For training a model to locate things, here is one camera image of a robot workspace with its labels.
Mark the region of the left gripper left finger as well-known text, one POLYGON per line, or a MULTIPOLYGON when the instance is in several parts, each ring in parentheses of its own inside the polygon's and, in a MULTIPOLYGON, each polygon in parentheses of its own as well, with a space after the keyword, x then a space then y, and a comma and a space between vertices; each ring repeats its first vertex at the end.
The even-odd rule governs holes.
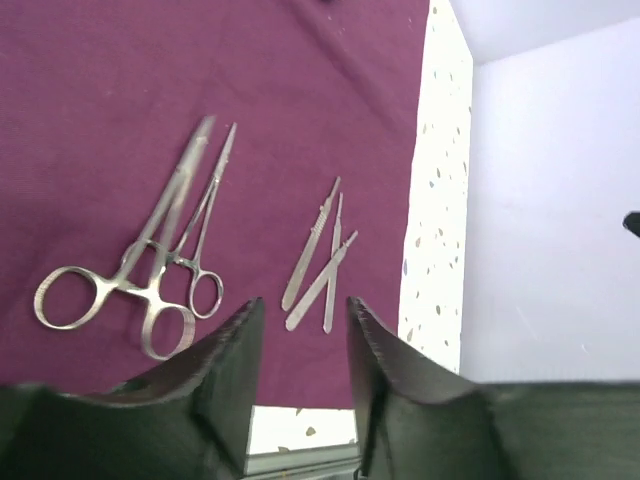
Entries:
POLYGON ((248 463, 265 304, 103 396, 124 422, 123 479, 240 479, 248 463))

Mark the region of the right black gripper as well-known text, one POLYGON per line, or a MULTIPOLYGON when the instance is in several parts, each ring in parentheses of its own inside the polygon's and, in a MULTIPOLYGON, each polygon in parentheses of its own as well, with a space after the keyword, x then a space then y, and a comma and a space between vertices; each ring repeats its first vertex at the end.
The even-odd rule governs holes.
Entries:
POLYGON ((640 237, 640 212, 629 212, 623 219, 623 227, 636 237, 640 237))

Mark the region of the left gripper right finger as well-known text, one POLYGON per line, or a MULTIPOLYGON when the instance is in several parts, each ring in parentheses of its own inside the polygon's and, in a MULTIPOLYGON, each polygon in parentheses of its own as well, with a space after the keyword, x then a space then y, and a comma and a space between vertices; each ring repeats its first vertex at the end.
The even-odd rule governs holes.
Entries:
POLYGON ((402 341, 362 299, 348 299, 347 321, 358 478, 499 478, 480 389, 402 341))

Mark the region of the purple cloth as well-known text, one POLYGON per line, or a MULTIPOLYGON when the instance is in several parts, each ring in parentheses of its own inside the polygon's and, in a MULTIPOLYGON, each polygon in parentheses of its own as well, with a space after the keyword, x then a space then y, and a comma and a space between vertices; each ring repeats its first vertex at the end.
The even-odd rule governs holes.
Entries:
POLYGON ((294 331, 281 299, 333 188, 353 242, 338 304, 398 315, 425 1, 5 1, 1 5, 1 380, 108 390, 153 365, 144 300, 95 295, 172 176, 190 222, 231 148, 205 235, 169 236, 160 295, 195 304, 205 336, 266 305, 257 403, 351 404, 345 313, 315 302, 294 331))

